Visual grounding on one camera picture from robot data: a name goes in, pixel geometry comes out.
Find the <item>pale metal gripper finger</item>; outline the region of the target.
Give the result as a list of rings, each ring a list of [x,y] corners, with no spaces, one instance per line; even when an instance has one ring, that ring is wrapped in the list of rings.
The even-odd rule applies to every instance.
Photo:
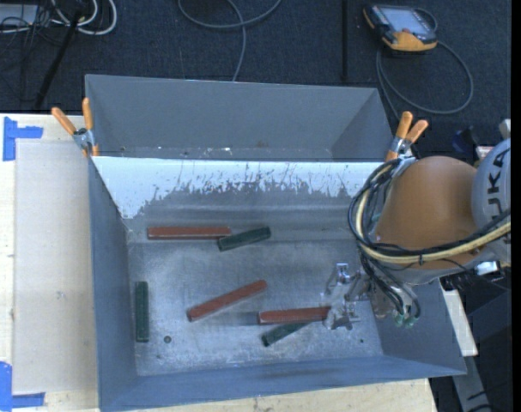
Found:
[[[351,282],[348,263],[336,263],[325,284],[325,294],[334,296],[346,290]]]
[[[356,311],[356,304],[346,300],[333,304],[327,317],[322,321],[328,330],[337,330],[341,327],[352,330],[354,324],[358,322],[360,322],[360,316]]]

